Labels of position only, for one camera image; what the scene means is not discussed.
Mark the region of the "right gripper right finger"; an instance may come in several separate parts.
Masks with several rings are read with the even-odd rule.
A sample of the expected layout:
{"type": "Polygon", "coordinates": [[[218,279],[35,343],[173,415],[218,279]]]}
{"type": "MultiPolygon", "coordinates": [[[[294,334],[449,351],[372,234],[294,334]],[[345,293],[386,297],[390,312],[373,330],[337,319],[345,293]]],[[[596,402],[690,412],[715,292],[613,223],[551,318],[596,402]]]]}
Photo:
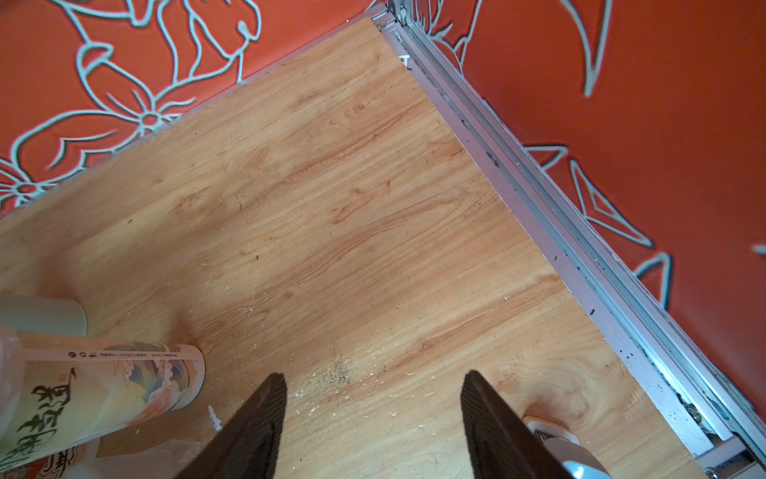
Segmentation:
{"type": "Polygon", "coordinates": [[[460,400],[476,478],[569,476],[479,371],[466,374],[460,400]]]}

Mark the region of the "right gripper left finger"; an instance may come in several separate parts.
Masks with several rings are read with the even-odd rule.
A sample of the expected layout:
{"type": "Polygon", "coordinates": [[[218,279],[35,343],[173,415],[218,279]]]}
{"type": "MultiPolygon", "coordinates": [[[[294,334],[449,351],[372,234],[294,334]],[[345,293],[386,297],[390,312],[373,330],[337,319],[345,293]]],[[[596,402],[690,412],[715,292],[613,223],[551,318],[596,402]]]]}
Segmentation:
{"type": "Polygon", "coordinates": [[[284,375],[273,373],[178,476],[272,478],[286,413],[284,375]]]}

